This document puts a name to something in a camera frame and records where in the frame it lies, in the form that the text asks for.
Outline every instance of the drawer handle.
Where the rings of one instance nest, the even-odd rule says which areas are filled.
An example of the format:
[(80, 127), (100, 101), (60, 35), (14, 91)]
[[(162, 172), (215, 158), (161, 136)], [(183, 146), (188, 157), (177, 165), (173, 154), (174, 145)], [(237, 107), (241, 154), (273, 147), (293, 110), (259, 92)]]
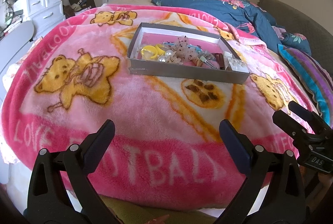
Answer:
[(43, 17), (44, 19), (47, 19), (48, 17), (52, 16), (53, 15), (53, 12), (51, 12), (51, 14), (49, 14), (48, 16), (46, 17)]

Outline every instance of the box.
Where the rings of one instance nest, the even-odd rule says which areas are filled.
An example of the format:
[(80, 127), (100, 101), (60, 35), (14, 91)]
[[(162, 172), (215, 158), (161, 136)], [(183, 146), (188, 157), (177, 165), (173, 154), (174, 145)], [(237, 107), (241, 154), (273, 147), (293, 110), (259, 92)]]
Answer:
[[(186, 36), (189, 39), (190, 44), (192, 44), (191, 40), (193, 40), (193, 42), (206, 42), (206, 44), (208, 42), (214, 45), (214, 47), (218, 46), (221, 50), (221, 53), (228, 51), (232, 53), (234, 58), (240, 60), (239, 56), (228, 44), (228, 42), (217, 34), (171, 25), (141, 23), (136, 33), (134, 34), (127, 53), (128, 67), (131, 74), (210, 80), (236, 84), (244, 84), (249, 77), (249, 73), (244, 72), (226, 71), (220, 69), (161, 63), (138, 59), (143, 39), (147, 39), (149, 35), (155, 38), (157, 36), (160, 41), (164, 42), (172, 42), (175, 37), (181, 36)], [(151, 42), (147, 44), (156, 45), (158, 42)]]

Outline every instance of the black clamp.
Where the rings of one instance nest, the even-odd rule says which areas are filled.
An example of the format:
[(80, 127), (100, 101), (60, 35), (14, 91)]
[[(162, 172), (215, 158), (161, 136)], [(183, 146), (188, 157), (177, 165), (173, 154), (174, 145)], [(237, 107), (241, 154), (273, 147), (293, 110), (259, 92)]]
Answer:
[[(80, 145), (72, 144), (62, 152), (39, 151), (29, 185), (28, 208), (24, 213), (29, 223), (120, 224), (87, 178), (96, 170), (114, 133), (114, 123), (107, 120), (97, 133), (88, 135)], [(82, 206), (81, 213), (74, 210), (60, 171), (67, 172)]]
[[(254, 146), (228, 120), (221, 122), (219, 131), (238, 171), (246, 179), (214, 224), (303, 223), (305, 195), (294, 153), (272, 153), (261, 145)], [(259, 211), (248, 216), (268, 172), (273, 175), (264, 201)]]
[(296, 102), (289, 103), (289, 109), (306, 121), (315, 135), (282, 110), (273, 115), (273, 122), (286, 132), (294, 141), (293, 145), (299, 151), (297, 162), (304, 167), (324, 174), (333, 172), (333, 130), (315, 112), (310, 112)]

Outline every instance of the screw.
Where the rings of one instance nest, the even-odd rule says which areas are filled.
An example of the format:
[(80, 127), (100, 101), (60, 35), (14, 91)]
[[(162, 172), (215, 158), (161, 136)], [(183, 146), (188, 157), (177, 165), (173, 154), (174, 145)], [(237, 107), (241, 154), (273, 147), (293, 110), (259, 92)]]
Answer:
[(47, 153), (47, 150), (45, 149), (45, 148), (43, 148), (43, 149), (41, 149), (40, 151), (39, 151), (39, 154), (40, 155), (44, 155), (44, 154), (46, 154)]
[(73, 145), (71, 145), (71, 147), (69, 147), (69, 149), (70, 149), (72, 152), (75, 152), (78, 148), (79, 148), (79, 146), (78, 146), (77, 144), (73, 144)]
[(287, 150), (287, 155), (289, 155), (289, 156), (294, 156), (294, 153), (293, 153), (293, 151), (291, 151), (291, 150)]
[(264, 147), (262, 147), (261, 145), (257, 145), (256, 147), (255, 147), (255, 150), (257, 151), (257, 152), (263, 152), (264, 151)]

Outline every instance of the green fabric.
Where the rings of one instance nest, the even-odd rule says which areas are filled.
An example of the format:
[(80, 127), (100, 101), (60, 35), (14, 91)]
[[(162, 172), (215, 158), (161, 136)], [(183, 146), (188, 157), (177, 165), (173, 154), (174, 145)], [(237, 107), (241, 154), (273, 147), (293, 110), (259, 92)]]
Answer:
[(170, 215), (165, 224), (212, 224), (216, 218), (200, 211), (177, 212), (141, 207), (130, 202), (101, 196), (103, 202), (112, 208), (125, 224), (144, 224), (157, 217)]

